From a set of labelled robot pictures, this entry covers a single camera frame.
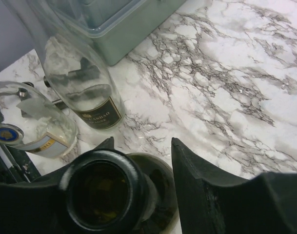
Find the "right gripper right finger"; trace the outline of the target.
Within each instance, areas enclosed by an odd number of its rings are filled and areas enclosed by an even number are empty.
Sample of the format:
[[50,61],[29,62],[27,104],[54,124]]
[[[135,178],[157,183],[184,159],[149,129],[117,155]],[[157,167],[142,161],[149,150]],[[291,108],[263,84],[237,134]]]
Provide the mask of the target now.
[[184,234],[297,234],[297,173],[233,175],[171,141]]

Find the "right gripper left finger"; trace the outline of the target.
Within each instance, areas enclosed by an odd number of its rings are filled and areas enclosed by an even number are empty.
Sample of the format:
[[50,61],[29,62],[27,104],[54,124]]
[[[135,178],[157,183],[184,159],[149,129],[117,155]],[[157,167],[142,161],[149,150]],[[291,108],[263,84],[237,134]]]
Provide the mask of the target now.
[[93,152],[31,182],[0,180],[0,234],[108,234],[96,207],[105,168]]

